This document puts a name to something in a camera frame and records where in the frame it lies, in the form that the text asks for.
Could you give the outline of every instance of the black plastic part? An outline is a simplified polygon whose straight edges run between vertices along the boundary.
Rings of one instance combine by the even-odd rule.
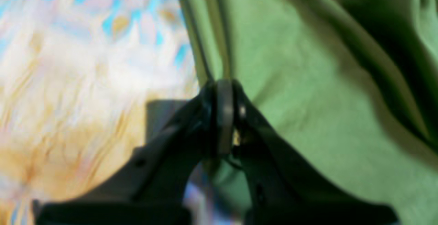
[[[182,206],[189,175],[202,159],[231,152],[252,197],[245,225],[398,223],[390,207],[363,202],[327,181],[275,133],[237,81],[219,84],[208,82],[102,185],[75,200],[36,206],[36,224],[191,224]],[[233,149],[230,128],[241,138]]]

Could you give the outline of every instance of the green fabric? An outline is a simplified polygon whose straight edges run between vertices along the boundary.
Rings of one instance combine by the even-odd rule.
[[[201,84],[237,78],[333,183],[392,205],[403,224],[438,224],[437,0],[181,3]],[[214,182],[244,211],[231,172]]]

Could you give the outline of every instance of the patterned fabric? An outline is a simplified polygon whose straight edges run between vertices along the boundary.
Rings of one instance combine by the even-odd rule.
[[[147,101],[197,92],[177,0],[0,0],[0,225],[105,180],[144,143]],[[223,224],[215,199],[198,168],[197,223]]]

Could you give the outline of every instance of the green sheet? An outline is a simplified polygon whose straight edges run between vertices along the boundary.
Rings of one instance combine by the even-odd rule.
[[[237,78],[324,176],[438,224],[437,0],[181,0],[200,84]],[[213,175],[240,212],[242,173]]]

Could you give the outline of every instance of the green cloth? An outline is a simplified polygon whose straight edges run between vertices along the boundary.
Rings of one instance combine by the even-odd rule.
[[[201,84],[238,79],[333,183],[405,225],[438,224],[437,0],[181,3]],[[214,183],[244,211],[232,172]]]

